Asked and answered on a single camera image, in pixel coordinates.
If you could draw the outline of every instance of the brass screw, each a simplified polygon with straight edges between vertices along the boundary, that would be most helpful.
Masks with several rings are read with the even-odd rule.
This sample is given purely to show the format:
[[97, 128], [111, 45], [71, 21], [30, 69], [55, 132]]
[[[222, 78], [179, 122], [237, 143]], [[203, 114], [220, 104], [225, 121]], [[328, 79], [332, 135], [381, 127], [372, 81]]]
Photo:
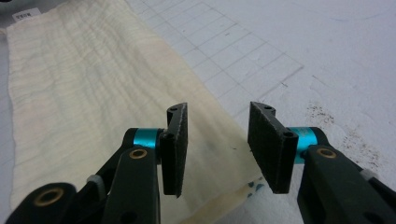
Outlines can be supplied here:
[[64, 195], [61, 188], [46, 189], [35, 198], [35, 206], [44, 207], [56, 203]]
[[144, 157], [146, 157], [148, 154], [148, 152], [145, 149], [136, 149], [133, 150], [131, 153], [129, 153], [129, 157], [131, 157], [132, 159], [142, 159]]
[[320, 148], [317, 150], [317, 153], [322, 156], [322, 157], [326, 157], [329, 159], [334, 159], [337, 157], [337, 154], [335, 154], [335, 152], [327, 149], [327, 148]]

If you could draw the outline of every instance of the grid pattern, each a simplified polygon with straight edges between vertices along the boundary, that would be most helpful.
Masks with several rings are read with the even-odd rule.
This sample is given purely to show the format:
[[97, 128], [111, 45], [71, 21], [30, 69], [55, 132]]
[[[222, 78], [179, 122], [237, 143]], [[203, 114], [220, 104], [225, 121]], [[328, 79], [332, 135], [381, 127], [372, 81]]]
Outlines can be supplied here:
[[286, 52], [199, 0], [127, 0], [192, 68], [239, 125], [248, 105], [303, 69]]

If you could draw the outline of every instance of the cloth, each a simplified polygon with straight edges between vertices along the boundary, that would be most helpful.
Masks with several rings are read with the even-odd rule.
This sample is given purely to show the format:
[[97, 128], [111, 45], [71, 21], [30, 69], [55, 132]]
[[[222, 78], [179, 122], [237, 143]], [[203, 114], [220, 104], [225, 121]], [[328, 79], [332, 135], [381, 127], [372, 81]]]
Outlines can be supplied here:
[[[244, 185], [260, 176], [246, 134], [124, 1], [68, 1], [9, 26], [7, 41], [13, 208], [47, 183], [80, 189], [128, 128], [165, 128], [165, 110], [182, 102], [189, 104], [183, 192], [161, 195], [163, 223], [213, 221], [244, 201]], [[161, 189], [161, 169], [159, 177]]]

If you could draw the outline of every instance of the teal cylindrical component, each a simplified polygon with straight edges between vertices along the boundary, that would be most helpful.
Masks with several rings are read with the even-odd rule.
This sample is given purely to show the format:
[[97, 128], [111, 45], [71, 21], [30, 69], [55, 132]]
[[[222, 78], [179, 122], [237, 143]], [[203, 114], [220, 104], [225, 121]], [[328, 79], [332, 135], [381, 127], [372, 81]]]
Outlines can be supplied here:
[[134, 133], [134, 145], [155, 149], [158, 129], [137, 129]]
[[302, 153], [306, 151], [309, 146], [318, 144], [317, 136], [314, 131], [308, 127], [292, 127], [289, 129], [298, 135], [297, 153], [294, 163], [304, 163], [304, 159], [301, 157]]

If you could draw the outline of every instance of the wrinkled fabric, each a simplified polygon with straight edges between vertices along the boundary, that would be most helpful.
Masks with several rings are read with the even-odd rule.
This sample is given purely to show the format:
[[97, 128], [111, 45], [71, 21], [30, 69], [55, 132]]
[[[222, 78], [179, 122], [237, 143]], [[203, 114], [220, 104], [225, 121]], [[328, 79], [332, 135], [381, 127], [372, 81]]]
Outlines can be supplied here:
[[[246, 134], [124, 1], [66, 2], [11, 25], [7, 41], [13, 208], [47, 183], [81, 189], [126, 130], [166, 128], [165, 110], [183, 102], [189, 107], [184, 185], [178, 199], [161, 194], [163, 223], [213, 221], [244, 201], [243, 186], [260, 176]], [[161, 189], [161, 168], [159, 181]]]

